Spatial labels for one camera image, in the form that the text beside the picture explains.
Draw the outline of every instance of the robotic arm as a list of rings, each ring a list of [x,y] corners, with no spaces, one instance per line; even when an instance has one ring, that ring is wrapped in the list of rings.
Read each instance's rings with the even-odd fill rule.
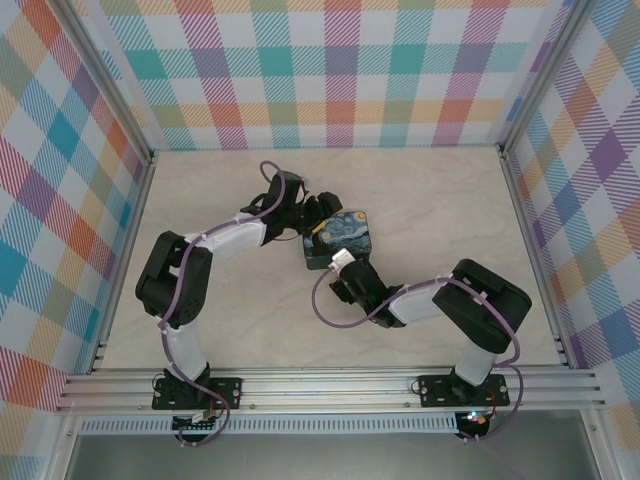
[[[135,293],[145,311],[158,318],[159,324],[164,322],[168,356],[173,360],[168,367],[172,381],[184,380],[181,372],[196,384],[207,385],[209,365],[200,349],[194,320],[204,306],[211,270],[244,250],[266,245],[285,228],[299,234],[314,231],[342,209],[338,197],[330,192],[317,198],[307,194],[302,177],[279,171],[271,179],[267,193],[254,198],[223,228],[209,234],[179,235],[167,231],[158,237]],[[180,292],[177,302],[176,290]],[[172,303],[174,308],[167,317]],[[191,393],[193,399],[186,403],[197,404],[204,395],[195,389]]]
[[[338,275],[330,284],[333,292],[343,302],[358,303],[372,322],[384,328],[402,328],[444,314],[467,335],[469,342],[449,378],[449,393],[460,405],[468,405],[477,395],[532,305],[524,291],[468,259],[447,276],[413,290],[406,285],[387,287],[368,260],[356,260],[346,249],[333,256],[329,268]]]

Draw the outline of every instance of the metal rail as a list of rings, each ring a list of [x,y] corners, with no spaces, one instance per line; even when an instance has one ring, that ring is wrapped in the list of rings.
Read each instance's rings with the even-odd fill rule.
[[[524,376],[523,410],[602,408],[604,398],[590,370],[563,367],[520,367]],[[234,415],[452,412],[456,407],[421,408],[410,390],[419,375],[442,375],[443,368],[302,368],[228,369],[212,376],[241,377],[242,403]],[[518,378],[505,376],[512,399]],[[174,415],[151,409],[156,369],[97,369],[91,375],[71,376],[58,404],[62,415]]]

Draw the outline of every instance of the beige floor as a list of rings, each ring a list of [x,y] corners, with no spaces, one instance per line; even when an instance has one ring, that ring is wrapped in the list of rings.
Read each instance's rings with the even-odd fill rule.
[[[371,261],[387,284],[433,278],[469,257],[525,289],[534,307],[518,332],[522,364],[558,357],[511,200],[493,148],[253,150],[162,153],[144,212],[104,367],[164,365],[159,332],[134,297],[157,236],[200,231],[229,219],[266,183],[261,160],[309,178],[345,208],[368,214]],[[211,275],[198,318],[212,366],[452,365],[464,335],[446,318],[385,330],[366,323],[336,330],[313,314],[301,241],[272,242]],[[349,322],[357,306],[323,285],[326,316]]]

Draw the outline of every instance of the wire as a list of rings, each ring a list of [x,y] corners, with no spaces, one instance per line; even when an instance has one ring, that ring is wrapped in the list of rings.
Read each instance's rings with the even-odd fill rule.
[[[493,305],[491,305],[482,295],[480,295],[478,292],[476,292],[473,288],[471,288],[466,283],[463,283],[463,282],[461,282],[459,280],[456,280],[455,278],[449,278],[449,277],[439,277],[439,278],[434,278],[432,280],[426,280],[424,282],[419,282],[419,283],[416,283],[415,285],[411,285],[410,287],[405,287],[403,289],[400,289],[395,295],[387,298],[384,302],[382,302],[380,305],[378,305],[375,309],[373,309],[371,311],[371,313],[369,313],[364,318],[361,318],[360,320],[358,320],[356,322],[353,322],[353,323],[340,324],[340,323],[334,323],[331,320],[327,319],[324,315],[322,315],[322,313],[320,313],[320,310],[318,309],[318,305],[316,303],[316,295],[317,295],[317,292],[318,292],[318,287],[320,286],[320,283],[322,283],[322,280],[324,280],[325,277],[327,275],[329,275],[331,272],[332,272],[332,270],[330,270],[330,269],[325,270],[322,273],[322,275],[320,275],[320,277],[316,281],[315,285],[313,286],[313,289],[311,290],[311,306],[313,308],[314,313],[316,314],[316,316],[320,320],[322,320],[325,324],[329,325],[330,327],[343,328],[343,329],[344,328],[357,327],[359,325],[362,325],[366,321],[371,320],[373,317],[376,316],[376,314],[379,311],[381,311],[383,308],[385,308],[391,302],[397,300],[398,298],[402,297],[403,295],[406,295],[409,292],[413,292],[413,291],[416,291],[416,290],[421,290],[423,288],[428,288],[428,287],[430,287],[432,285],[436,285],[436,284],[439,284],[439,283],[450,283],[452,285],[455,285],[456,287],[461,288],[462,290],[467,292],[469,295],[471,295],[474,298],[476,298],[487,310],[489,310],[489,312],[494,317],[496,317],[496,320],[498,320],[498,322],[500,322],[500,325],[502,326],[502,328],[505,329],[505,331],[509,335],[509,338],[513,342],[513,347],[514,347],[513,357],[511,357],[510,359],[505,360],[503,362],[497,363],[496,367],[507,366],[507,365],[509,365],[511,363],[517,362],[518,359],[520,358],[520,342],[518,341],[518,339],[516,337],[516,333],[511,328],[511,325],[509,325],[509,322],[507,322],[507,320],[502,316],[502,314]]]
[[[493,400],[493,410],[491,410],[491,416],[495,417],[496,416],[496,406],[498,401],[496,400],[496,394],[493,393],[493,390],[488,389],[487,390],[489,392],[489,395],[491,395],[491,400]]]
[[[289,238],[274,238],[273,241],[274,242],[290,242],[291,240],[295,240],[296,238],[298,238],[300,235],[302,234],[299,233],[295,237],[289,237]]]
[[[516,404],[513,407],[513,410],[511,410],[511,412],[509,413],[507,418],[504,419],[504,421],[498,426],[498,428],[496,428],[493,432],[489,433],[488,435],[485,435],[484,437],[482,437],[483,441],[488,440],[490,438],[493,438],[496,434],[498,434],[502,430],[504,430],[506,428],[506,426],[509,425],[509,423],[511,423],[513,421],[513,417],[515,416],[516,413],[518,413],[518,409],[520,408],[520,403],[522,403],[522,397],[524,395],[524,379],[522,378],[522,373],[520,372],[520,370],[516,366],[512,365],[513,363],[517,362],[518,359],[520,358],[520,342],[518,341],[518,337],[516,337],[516,333],[513,331],[513,329],[511,328],[511,325],[509,325],[507,320],[482,295],[480,295],[478,292],[476,292],[473,288],[471,288],[466,283],[463,283],[463,282],[461,282],[459,280],[456,280],[455,278],[449,278],[449,277],[434,278],[432,280],[419,282],[419,283],[416,283],[415,285],[411,285],[410,287],[406,287],[406,288],[403,288],[403,289],[399,290],[395,295],[389,297],[387,300],[385,300],[380,305],[378,305],[367,316],[365,316],[364,318],[361,318],[360,320],[358,320],[356,322],[348,323],[348,324],[339,324],[339,323],[334,323],[334,322],[328,320],[327,318],[325,318],[320,313],[320,310],[318,309],[318,305],[316,304],[316,294],[317,294],[317,291],[318,291],[318,286],[320,285],[320,283],[322,283],[322,280],[324,280],[324,278],[327,275],[329,275],[329,273],[331,273],[331,271],[332,270],[330,270],[330,269],[325,270],[322,273],[322,275],[320,275],[320,277],[316,281],[315,285],[313,286],[313,289],[311,290],[311,306],[313,307],[313,311],[315,312],[316,316],[320,320],[322,320],[325,324],[329,325],[330,327],[334,327],[334,328],[343,328],[344,329],[344,328],[353,328],[353,327],[357,327],[359,325],[362,325],[367,320],[371,320],[373,317],[375,317],[375,315],[380,310],[385,308],[387,305],[389,305],[394,300],[397,300],[398,298],[402,297],[403,295],[406,295],[407,293],[413,292],[415,290],[428,288],[428,287],[430,287],[432,285],[436,285],[436,284],[439,284],[439,283],[450,283],[452,285],[455,285],[456,287],[461,288],[462,290],[464,290],[465,292],[467,292],[468,294],[470,294],[471,296],[476,298],[487,310],[489,310],[489,312],[496,318],[496,320],[498,320],[498,322],[500,323],[502,328],[504,328],[504,330],[509,335],[509,338],[511,339],[511,342],[513,343],[513,348],[514,348],[513,356],[511,358],[509,358],[508,360],[504,360],[503,362],[496,363],[495,366],[496,367],[509,367],[509,368],[512,368],[516,372],[516,374],[518,375],[518,379],[520,381],[520,386],[519,386],[519,389],[518,389],[518,400],[516,401]],[[465,437],[468,437],[468,438],[473,438],[473,437],[469,436],[468,434],[462,433],[462,435],[465,436]]]
[[[184,276],[185,276],[185,270],[186,270],[186,266],[187,266],[187,260],[189,259],[189,255],[191,255],[191,252],[193,251],[193,249],[197,247],[198,243],[200,243],[208,235],[211,235],[212,233],[215,233],[215,232],[217,232],[219,230],[222,230],[223,228],[231,227],[233,225],[238,225],[238,224],[250,223],[250,222],[253,222],[253,221],[257,220],[257,219],[260,219],[260,218],[264,217],[265,215],[269,215],[276,208],[278,208],[280,203],[282,203],[282,200],[284,199],[284,193],[285,193],[285,177],[284,177],[284,173],[282,173],[282,170],[280,170],[280,167],[278,165],[276,165],[275,163],[270,162],[268,160],[265,160],[265,161],[260,163],[260,172],[262,173],[262,176],[265,177],[267,180],[268,180],[268,177],[266,176],[266,173],[264,172],[264,166],[265,165],[270,165],[270,166],[274,167],[276,169],[276,174],[280,177],[280,193],[278,194],[278,198],[275,201],[275,203],[273,205],[271,205],[269,208],[267,208],[266,210],[264,210],[263,212],[260,212],[258,215],[255,215],[255,216],[252,216],[252,217],[241,218],[241,219],[238,219],[238,220],[229,220],[228,222],[224,222],[224,223],[221,223],[220,225],[216,225],[214,227],[211,227],[209,230],[206,230],[205,232],[200,234],[200,236],[196,237],[189,244],[189,246],[185,250],[185,252],[184,252],[184,254],[182,256],[182,260],[180,262],[180,272],[178,274],[178,280],[176,281],[176,289],[175,289],[175,291],[173,293],[173,299],[171,300],[171,304],[169,305],[169,308],[165,312],[164,316],[162,317],[160,322],[158,322],[158,327],[160,328],[160,331],[162,332],[162,348],[164,350],[164,354],[166,355],[167,360],[169,361],[169,364],[170,364],[171,368],[173,369],[173,371],[177,374],[178,377],[180,377],[188,385],[192,386],[193,388],[196,388],[196,389],[200,390],[201,392],[209,395],[213,399],[219,401],[222,404],[223,411],[226,411],[226,413],[227,413],[226,416],[225,416],[225,419],[224,419],[224,422],[223,422],[222,426],[220,428],[218,428],[218,430],[216,430],[215,432],[210,433],[209,435],[207,435],[203,440],[201,440],[199,442],[187,442],[182,436],[182,432],[184,431],[184,429],[186,427],[180,428],[178,430],[178,439],[180,440],[180,442],[182,442],[183,445],[189,445],[191,447],[199,447],[201,445],[206,445],[207,443],[209,443],[209,442],[213,441],[214,439],[216,439],[222,433],[222,431],[225,428],[227,428],[227,425],[229,424],[229,419],[231,417],[231,407],[229,406],[227,401],[224,399],[224,397],[222,397],[221,395],[217,394],[216,392],[213,392],[213,391],[209,390],[206,387],[203,387],[202,385],[197,384],[192,379],[190,379],[182,370],[180,370],[180,368],[178,367],[178,365],[175,362],[175,359],[173,358],[173,355],[171,354],[171,349],[169,348],[169,339],[167,338],[167,324],[169,323],[169,319],[173,315],[173,312],[175,311],[176,306],[178,305],[178,301],[180,299],[180,294],[182,293],[182,285],[184,283]]]

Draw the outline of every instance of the plaid wallpaper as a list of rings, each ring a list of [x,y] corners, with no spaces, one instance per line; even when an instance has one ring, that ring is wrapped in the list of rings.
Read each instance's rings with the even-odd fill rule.
[[[197,149],[493,144],[570,2],[74,3],[150,141]]]
[[[45,0],[0,0],[0,479],[30,479],[143,164]]]
[[[500,130],[500,135],[498,136],[497,143],[504,143],[507,135],[509,134],[511,126],[513,125],[513,121],[520,111],[522,102],[524,102],[524,99],[527,97],[527,95],[529,95],[529,92],[531,91],[531,88],[533,87],[538,77],[540,69],[546,62],[547,56],[551,52],[551,46],[558,37],[558,34],[562,31],[562,27],[564,26],[564,23],[567,20],[569,13],[571,12],[571,7],[574,5],[575,1],[576,0],[563,0],[562,7],[560,7],[560,10],[558,10],[558,14],[554,19],[553,24],[551,25],[551,28],[549,29],[549,32],[547,33],[547,36],[545,37],[544,42],[542,43],[542,46],[538,51],[538,54],[536,55],[536,59],[531,64],[531,68],[527,73],[527,77],[522,84],[522,87],[520,87],[518,97],[516,98],[515,102],[513,102],[511,110],[509,110],[509,115],[507,116],[507,119],[504,122],[502,129]]]
[[[598,3],[515,154],[564,328],[640,478],[640,2]]]

